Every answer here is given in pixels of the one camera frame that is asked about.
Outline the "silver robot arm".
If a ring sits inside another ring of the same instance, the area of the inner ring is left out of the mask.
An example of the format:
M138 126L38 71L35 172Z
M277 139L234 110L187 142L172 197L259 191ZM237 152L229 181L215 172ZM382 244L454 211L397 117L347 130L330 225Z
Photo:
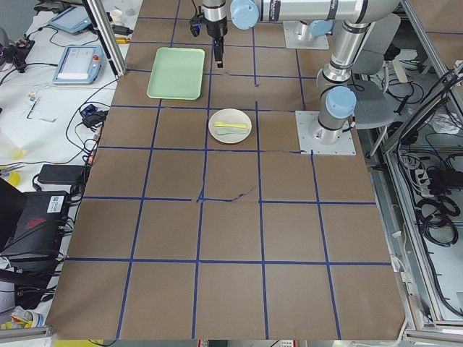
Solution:
M297 40L311 43L329 33L333 25L330 20L314 20L311 23L300 20L296 30Z
M390 15L397 1L203 1L201 9L214 57L222 67L227 18L234 26L247 30L259 21L290 20L341 21L330 61L319 71L321 110L309 126L310 136L322 145L332 145L341 137L344 124L353 114L357 99L347 87L352 66L370 34L373 24Z

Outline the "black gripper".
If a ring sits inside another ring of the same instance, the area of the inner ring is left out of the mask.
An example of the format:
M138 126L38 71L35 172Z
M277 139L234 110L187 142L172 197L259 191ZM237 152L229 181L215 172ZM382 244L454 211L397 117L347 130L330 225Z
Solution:
M224 58L224 36L228 32L227 20L210 21L205 20L207 33L213 39L213 54L216 66L223 68Z

